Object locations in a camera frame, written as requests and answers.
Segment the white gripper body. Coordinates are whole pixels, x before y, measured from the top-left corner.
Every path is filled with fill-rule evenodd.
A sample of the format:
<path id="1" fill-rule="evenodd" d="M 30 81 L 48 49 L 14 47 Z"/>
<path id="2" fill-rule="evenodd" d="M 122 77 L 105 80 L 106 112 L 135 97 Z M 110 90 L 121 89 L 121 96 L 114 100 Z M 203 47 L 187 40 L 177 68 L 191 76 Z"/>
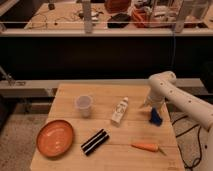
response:
<path id="1" fill-rule="evenodd" d="M 141 108 L 150 106 L 155 109 L 160 109 L 163 106 L 164 102 L 164 96 L 155 92 L 154 90 L 150 90 L 144 102 L 142 103 Z"/>

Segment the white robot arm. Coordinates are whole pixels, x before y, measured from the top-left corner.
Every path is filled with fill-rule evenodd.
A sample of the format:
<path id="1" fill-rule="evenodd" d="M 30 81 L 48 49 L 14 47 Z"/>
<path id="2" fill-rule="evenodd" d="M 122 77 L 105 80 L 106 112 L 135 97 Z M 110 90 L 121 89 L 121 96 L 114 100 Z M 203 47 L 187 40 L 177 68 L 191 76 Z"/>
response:
<path id="1" fill-rule="evenodd" d="M 176 80 L 176 75 L 172 71 L 151 75 L 148 78 L 150 90 L 142 106 L 160 109 L 168 99 L 206 131 L 210 131 L 213 128 L 213 105 L 177 88 Z"/>

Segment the blue gripper fingers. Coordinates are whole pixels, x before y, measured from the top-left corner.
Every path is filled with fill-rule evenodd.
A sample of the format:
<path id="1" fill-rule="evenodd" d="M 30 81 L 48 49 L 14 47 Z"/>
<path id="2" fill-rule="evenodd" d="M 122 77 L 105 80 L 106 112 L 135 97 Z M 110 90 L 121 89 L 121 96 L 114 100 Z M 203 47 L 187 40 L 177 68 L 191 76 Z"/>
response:
<path id="1" fill-rule="evenodd" d="M 160 126 L 162 124 L 162 118 L 160 117 L 160 115 L 158 114 L 155 108 L 151 109 L 151 118 L 149 122 L 156 126 Z"/>

